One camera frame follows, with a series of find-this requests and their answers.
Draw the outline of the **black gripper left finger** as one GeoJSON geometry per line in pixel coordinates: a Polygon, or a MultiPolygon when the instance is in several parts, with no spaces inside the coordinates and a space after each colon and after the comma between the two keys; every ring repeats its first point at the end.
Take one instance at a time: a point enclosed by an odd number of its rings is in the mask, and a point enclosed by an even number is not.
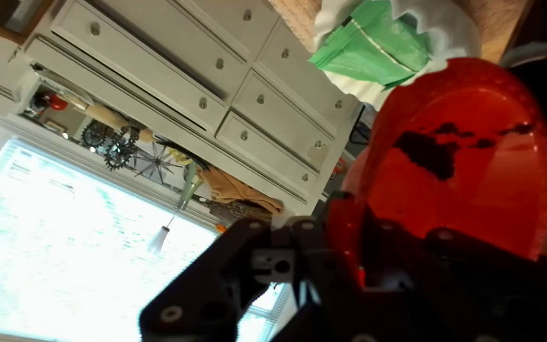
{"type": "Polygon", "coordinates": [[[299,284],[299,234],[307,217],[284,229],[236,221],[141,312],[141,342],[236,342],[240,322],[271,284],[299,284]]]}

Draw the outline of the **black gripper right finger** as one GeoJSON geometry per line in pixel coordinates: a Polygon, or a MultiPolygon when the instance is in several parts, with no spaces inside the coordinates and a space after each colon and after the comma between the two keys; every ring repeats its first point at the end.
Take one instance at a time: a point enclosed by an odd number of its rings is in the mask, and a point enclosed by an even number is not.
{"type": "Polygon", "coordinates": [[[547,342],[547,257],[517,257],[453,229],[419,238],[369,215],[360,263],[388,339],[547,342]]]}

